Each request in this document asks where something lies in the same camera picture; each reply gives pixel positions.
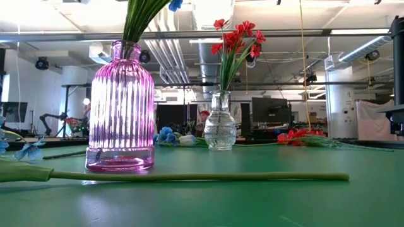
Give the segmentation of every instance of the clear glass vase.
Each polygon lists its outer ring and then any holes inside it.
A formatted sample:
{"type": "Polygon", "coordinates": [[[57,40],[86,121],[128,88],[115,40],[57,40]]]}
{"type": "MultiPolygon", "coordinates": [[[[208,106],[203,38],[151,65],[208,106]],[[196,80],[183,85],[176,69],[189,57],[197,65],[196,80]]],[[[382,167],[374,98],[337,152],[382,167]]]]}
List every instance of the clear glass vase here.
{"type": "Polygon", "coordinates": [[[134,42],[112,43],[113,60],[92,83],[86,168],[132,172],[154,165],[154,82],[139,64],[134,42]]]}
{"type": "Polygon", "coordinates": [[[237,130],[230,114],[229,91],[212,92],[212,111],[205,122],[205,140],[211,151],[228,151],[235,144],[237,130]]]}

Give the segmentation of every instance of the vase neck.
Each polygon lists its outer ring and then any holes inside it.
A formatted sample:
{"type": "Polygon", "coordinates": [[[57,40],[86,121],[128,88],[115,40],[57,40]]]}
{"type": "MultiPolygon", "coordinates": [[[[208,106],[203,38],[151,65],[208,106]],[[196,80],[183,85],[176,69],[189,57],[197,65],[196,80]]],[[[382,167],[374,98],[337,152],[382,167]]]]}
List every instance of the vase neck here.
{"type": "Polygon", "coordinates": [[[213,111],[229,111],[229,91],[212,92],[212,110],[213,111]]]}
{"type": "Polygon", "coordinates": [[[114,59],[130,60],[139,63],[141,47],[137,43],[118,40],[112,43],[112,57],[114,59]]]}

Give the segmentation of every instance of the ceiling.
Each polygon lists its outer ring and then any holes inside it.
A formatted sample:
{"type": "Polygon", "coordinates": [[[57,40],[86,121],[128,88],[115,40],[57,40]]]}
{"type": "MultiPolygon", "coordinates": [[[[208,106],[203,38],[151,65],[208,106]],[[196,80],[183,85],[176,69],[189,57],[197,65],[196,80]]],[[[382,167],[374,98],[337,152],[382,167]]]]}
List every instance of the ceiling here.
{"type": "MultiPolygon", "coordinates": [[[[83,3],[64,3],[68,0],[0,0],[0,33],[111,33],[122,32],[126,15],[127,2],[115,0],[93,0],[83,3]]],[[[193,30],[192,1],[185,0],[178,12],[175,13],[175,27],[180,31],[193,30]]],[[[404,1],[383,0],[373,4],[373,0],[302,0],[303,27],[305,29],[332,28],[389,28],[396,15],[404,15],[404,1]]],[[[249,20],[256,24],[257,29],[300,29],[300,11],[298,0],[282,1],[280,6],[272,0],[235,0],[233,25],[249,20]]],[[[350,52],[375,37],[331,37],[330,51],[336,55],[350,52]]],[[[180,46],[186,66],[198,72],[198,44],[190,44],[189,39],[180,39],[180,46]]],[[[305,51],[308,54],[306,65],[320,57],[328,50],[327,37],[305,37],[305,51]]],[[[69,59],[52,57],[49,60],[59,66],[80,65],[90,69],[98,69],[101,65],[88,58],[88,48],[91,42],[27,42],[20,45],[20,50],[26,55],[34,56],[38,51],[68,51],[69,59]]],[[[141,40],[142,49],[147,49],[141,40]]],[[[303,68],[302,40],[300,37],[267,38],[263,45],[260,59],[270,63],[257,62],[254,68],[240,68],[241,81],[272,82],[295,81],[295,76],[303,68]]],[[[388,43],[378,49],[380,59],[371,64],[370,75],[376,80],[391,80],[393,67],[393,45],[388,43]]],[[[152,56],[151,61],[144,64],[149,71],[158,71],[159,64],[152,56]]],[[[314,66],[319,76],[324,75],[323,61],[314,66]]],[[[368,68],[363,62],[353,62],[355,80],[367,79],[368,68]]],[[[156,75],[156,83],[162,80],[156,75]]]]}

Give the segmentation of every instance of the desk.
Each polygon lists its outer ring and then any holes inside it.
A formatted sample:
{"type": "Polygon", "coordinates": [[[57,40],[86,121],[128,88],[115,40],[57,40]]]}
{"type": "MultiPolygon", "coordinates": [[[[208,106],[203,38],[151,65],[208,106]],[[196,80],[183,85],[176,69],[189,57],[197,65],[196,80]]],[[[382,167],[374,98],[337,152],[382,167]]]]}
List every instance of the desk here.
{"type": "MultiPolygon", "coordinates": [[[[44,154],[85,146],[49,148],[44,154]]],[[[83,172],[84,156],[36,165],[83,172]]],[[[0,183],[4,227],[403,226],[404,152],[286,146],[158,148],[155,173],[347,172],[350,182],[0,183]]]]}

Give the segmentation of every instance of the pink glass vase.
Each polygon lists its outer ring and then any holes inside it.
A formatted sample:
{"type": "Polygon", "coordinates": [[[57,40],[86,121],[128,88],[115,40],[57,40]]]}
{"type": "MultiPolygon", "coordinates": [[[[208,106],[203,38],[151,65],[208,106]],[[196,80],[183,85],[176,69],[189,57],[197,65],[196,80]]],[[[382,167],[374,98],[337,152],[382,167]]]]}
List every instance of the pink glass vase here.
{"type": "Polygon", "coordinates": [[[134,42],[113,42],[114,59],[94,77],[88,170],[132,172],[154,165],[154,82],[139,64],[140,52],[134,42]]]}

